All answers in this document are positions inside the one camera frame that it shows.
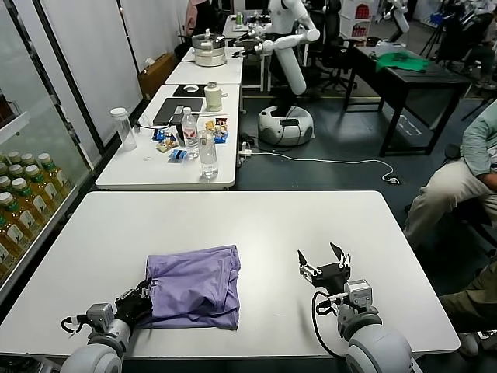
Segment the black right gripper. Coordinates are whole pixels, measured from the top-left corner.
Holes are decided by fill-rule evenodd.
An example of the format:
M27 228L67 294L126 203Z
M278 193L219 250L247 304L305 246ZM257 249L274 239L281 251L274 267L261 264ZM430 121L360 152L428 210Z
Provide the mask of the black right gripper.
M315 288L324 288L325 290L343 290L345 283L350 278L350 260L349 253L344 253L342 248L330 243L333 253L339 260L338 263L331 263L321 267L312 266L304 257L304 254L298 250L299 273L304 278L311 278L311 283Z

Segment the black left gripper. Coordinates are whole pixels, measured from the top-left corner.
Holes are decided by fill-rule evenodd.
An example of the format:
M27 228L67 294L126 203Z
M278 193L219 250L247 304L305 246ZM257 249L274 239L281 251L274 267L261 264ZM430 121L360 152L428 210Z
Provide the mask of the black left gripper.
M124 322L139 322L151 313L152 298L158 287L158 280L145 279L135 289L116 298L115 318Z

